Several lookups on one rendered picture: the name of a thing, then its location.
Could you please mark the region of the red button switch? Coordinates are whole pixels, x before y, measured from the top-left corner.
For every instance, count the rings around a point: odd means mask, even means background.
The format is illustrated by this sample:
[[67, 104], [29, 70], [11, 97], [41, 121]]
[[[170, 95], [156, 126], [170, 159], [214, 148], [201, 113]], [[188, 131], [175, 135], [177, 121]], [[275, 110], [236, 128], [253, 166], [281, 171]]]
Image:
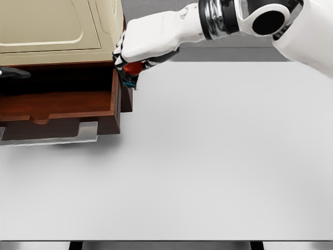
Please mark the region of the red button switch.
[[144, 69], [144, 63], [139, 62], [131, 62], [123, 67], [125, 77], [123, 78], [123, 83], [130, 89], [136, 90], [137, 88], [137, 81], [139, 74]]

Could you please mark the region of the beige and brown cabinet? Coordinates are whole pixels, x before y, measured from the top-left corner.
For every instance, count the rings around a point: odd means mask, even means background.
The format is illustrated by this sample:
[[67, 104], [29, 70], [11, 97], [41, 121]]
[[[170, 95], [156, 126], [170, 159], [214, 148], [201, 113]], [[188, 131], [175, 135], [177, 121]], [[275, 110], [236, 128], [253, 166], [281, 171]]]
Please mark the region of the beige and brown cabinet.
[[[33, 70], [112, 67], [121, 0], [0, 0], [0, 65]], [[133, 94], [121, 87], [123, 112]]]

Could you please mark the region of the brown wooden cabinet drawer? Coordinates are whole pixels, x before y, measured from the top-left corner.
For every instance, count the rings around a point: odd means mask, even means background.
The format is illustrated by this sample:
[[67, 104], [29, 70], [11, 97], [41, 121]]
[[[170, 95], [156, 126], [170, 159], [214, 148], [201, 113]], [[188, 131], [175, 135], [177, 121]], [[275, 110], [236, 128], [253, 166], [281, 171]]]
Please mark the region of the brown wooden cabinet drawer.
[[121, 87], [112, 67], [31, 74], [0, 81], [0, 145], [94, 141], [120, 133]]

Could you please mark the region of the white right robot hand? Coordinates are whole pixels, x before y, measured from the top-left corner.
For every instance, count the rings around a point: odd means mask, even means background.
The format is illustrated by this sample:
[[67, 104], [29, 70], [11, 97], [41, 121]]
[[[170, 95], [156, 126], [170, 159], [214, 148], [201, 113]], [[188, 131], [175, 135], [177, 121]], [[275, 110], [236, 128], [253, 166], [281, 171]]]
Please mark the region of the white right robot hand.
[[179, 46], [172, 41], [172, 25], [167, 22], [169, 17], [167, 12], [128, 22], [112, 52], [115, 68], [122, 80], [125, 77], [123, 67], [129, 63], [143, 62], [144, 71], [179, 53]]

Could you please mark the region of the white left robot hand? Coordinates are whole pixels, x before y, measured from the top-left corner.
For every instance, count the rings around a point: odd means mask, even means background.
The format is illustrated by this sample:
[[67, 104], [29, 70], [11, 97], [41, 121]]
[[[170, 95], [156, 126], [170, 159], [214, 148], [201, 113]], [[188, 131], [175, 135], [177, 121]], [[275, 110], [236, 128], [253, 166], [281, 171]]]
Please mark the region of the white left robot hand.
[[26, 79], [30, 77], [31, 74], [27, 71], [13, 67], [0, 66], [0, 78]]

